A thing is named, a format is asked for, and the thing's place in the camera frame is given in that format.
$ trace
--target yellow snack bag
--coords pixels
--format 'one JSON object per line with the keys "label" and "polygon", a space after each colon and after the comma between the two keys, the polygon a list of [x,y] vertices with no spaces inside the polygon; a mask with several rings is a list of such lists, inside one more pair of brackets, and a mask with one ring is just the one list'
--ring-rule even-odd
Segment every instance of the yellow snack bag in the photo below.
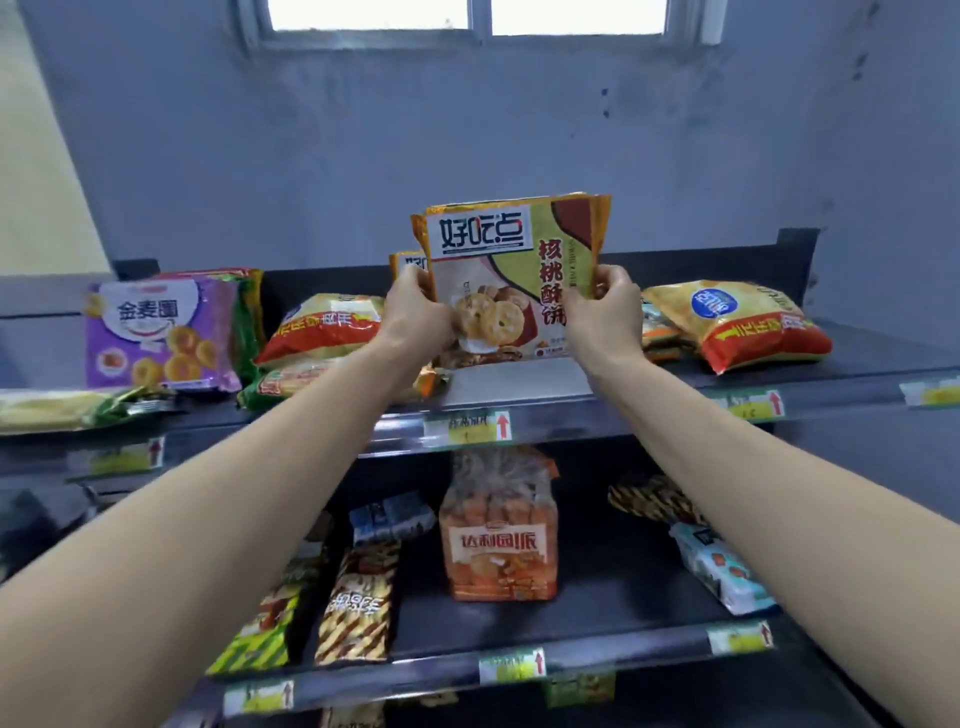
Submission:
{"label": "yellow snack bag", "polygon": [[576,192],[412,215],[434,295],[459,315],[448,368],[566,354],[563,290],[593,296],[609,195]]}

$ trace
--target snack package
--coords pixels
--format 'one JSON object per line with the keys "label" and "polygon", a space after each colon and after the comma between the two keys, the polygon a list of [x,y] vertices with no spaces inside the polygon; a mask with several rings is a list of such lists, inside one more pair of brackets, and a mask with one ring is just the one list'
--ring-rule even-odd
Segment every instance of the snack package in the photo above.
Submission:
{"label": "snack package", "polygon": [[686,567],[733,615],[749,615],[776,606],[766,587],[753,578],[743,560],[713,529],[674,523],[670,535]]}
{"label": "snack package", "polygon": [[556,595],[557,504],[550,489],[555,472],[552,461],[529,447],[453,453],[453,479],[440,509],[453,598]]}
{"label": "snack package", "polygon": [[552,677],[543,681],[547,708],[607,703],[616,694],[616,672],[582,673],[571,677]]}
{"label": "snack package", "polygon": [[348,549],[320,623],[314,665],[387,659],[400,544]]}
{"label": "snack package", "polygon": [[593,296],[610,196],[578,192],[413,215],[437,301],[460,317],[447,368],[566,354],[564,286]]}
{"label": "snack package", "polygon": [[206,276],[107,282],[86,300],[86,383],[236,392],[236,281]]}
{"label": "snack package", "polygon": [[63,390],[0,389],[0,435],[73,432],[173,412],[174,393],[156,387]]}
{"label": "snack package", "polygon": [[[237,395],[237,401],[240,406],[254,412],[270,409],[275,404],[293,397],[303,387],[342,360],[342,357],[318,361],[303,359],[263,372],[254,383],[249,384]],[[437,394],[448,379],[445,373],[432,366],[423,367],[413,385],[400,392],[393,404],[425,400]]]}
{"label": "snack package", "polygon": [[652,303],[643,304],[643,348],[651,349],[680,341],[681,331]]}
{"label": "snack package", "polygon": [[607,489],[607,502],[617,510],[663,523],[706,525],[700,509],[666,475],[644,478],[627,473]]}
{"label": "snack package", "polygon": [[411,541],[433,528],[437,517],[417,491],[355,508],[349,513],[353,545]]}
{"label": "snack package", "polygon": [[273,370],[304,359],[346,356],[374,338],[382,318],[378,296],[318,293],[283,317],[255,363]]}
{"label": "snack package", "polygon": [[385,725],[380,700],[348,708],[324,708],[318,728],[384,728]]}
{"label": "snack package", "polygon": [[264,597],[256,618],[244,625],[217,661],[207,668],[206,674],[286,665],[290,660],[286,629],[294,618],[301,589],[300,584],[283,585]]}
{"label": "snack package", "polygon": [[405,265],[416,265],[424,271],[429,271],[430,266],[427,257],[423,251],[403,251],[402,253],[390,253],[390,270],[394,274],[394,280],[400,275]]}
{"label": "snack package", "polygon": [[833,348],[788,296],[754,283],[694,280],[643,296],[696,340],[718,375],[760,361],[819,360]]}
{"label": "snack package", "polygon": [[230,361],[233,369],[244,383],[256,377],[253,361],[265,342],[263,334],[263,307],[260,304],[260,287],[263,271],[256,268],[217,268],[207,271],[183,271],[161,273],[153,280],[185,279],[206,276],[218,280],[236,282],[238,294],[233,304],[230,332]]}

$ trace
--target bag of chips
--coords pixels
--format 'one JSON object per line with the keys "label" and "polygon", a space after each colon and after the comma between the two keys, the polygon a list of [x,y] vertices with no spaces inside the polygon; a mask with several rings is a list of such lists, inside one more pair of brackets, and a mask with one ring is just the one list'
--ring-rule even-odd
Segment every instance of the bag of chips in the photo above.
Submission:
{"label": "bag of chips", "polygon": [[208,276],[217,280],[236,282],[238,295],[233,304],[232,331],[230,336],[230,361],[233,369],[245,384],[256,377],[253,361],[260,353],[266,336],[263,334],[263,307],[260,304],[260,286],[263,271],[256,268],[218,268],[208,271],[185,271],[161,273],[158,279],[184,279]]}
{"label": "bag of chips", "polygon": [[380,331],[383,299],[318,293],[283,317],[255,363],[261,370],[355,352]]}
{"label": "bag of chips", "polygon": [[593,296],[611,198],[582,192],[411,216],[434,296],[459,316],[447,368],[566,354],[564,286]]}
{"label": "bag of chips", "polygon": [[86,383],[236,392],[238,282],[208,276],[111,281],[86,298]]}
{"label": "bag of chips", "polygon": [[530,447],[458,450],[440,509],[446,575],[462,601],[557,593],[556,466]]}
{"label": "bag of chips", "polygon": [[694,280],[643,296],[696,339],[718,375],[761,361],[819,360],[833,348],[788,296],[755,283]]}

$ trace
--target striped snack package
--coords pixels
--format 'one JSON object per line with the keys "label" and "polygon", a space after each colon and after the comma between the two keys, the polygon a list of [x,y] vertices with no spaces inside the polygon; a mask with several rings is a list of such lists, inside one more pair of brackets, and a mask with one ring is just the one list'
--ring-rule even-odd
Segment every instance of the striped snack package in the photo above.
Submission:
{"label": "striped snack package", "polygon": [[400,544],[350,548],[320,623],[314,665],[387,659]]}

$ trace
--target plastic packaging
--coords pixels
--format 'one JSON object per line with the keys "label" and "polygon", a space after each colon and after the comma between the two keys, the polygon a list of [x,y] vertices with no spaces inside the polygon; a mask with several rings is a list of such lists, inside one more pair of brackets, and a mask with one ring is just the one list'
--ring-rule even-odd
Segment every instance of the plastic packaging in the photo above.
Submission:
{"label": "plastic packaging", "polygon": [[454,452],[440,511],[450,589],[463,601],[557,593],[555,466],[529,447]]}

